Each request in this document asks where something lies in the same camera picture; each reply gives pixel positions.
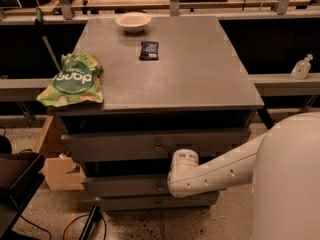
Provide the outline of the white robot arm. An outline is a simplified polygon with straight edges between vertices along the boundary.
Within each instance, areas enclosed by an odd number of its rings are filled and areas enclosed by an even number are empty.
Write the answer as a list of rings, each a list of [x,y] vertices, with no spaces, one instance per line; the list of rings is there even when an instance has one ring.
[[[320,240],[320,113],[290,116],[204,164],[177,150],[167,183],[178,198],[250,183],[250,240]]]

